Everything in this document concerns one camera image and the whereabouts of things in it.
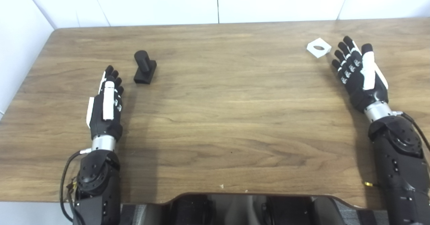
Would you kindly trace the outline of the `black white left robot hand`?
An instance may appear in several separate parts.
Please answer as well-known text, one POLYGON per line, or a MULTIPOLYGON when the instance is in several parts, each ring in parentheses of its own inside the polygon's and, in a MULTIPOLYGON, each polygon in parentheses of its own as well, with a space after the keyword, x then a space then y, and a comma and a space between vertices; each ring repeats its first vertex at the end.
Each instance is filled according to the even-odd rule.
POLYGON ((91 131, 91 138, 111 136, 119 141, 123 134, 120 123, 123 108, 122 94, 124 87, 119 72, 109 65, 99 82, 97 95, 89 98, 86 124, 91 131))

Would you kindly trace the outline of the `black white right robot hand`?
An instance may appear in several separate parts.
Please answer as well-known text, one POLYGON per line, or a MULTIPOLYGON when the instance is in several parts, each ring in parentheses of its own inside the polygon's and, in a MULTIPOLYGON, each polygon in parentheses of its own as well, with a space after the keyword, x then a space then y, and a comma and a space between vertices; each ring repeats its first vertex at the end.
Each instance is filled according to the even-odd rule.
POLYGON ((345 36, 334 55, 332 66, 356 110, 364 113, 373 103, 389 102, 388 82, 375 62, 370 43, 358 47, 350 36, 345 36))

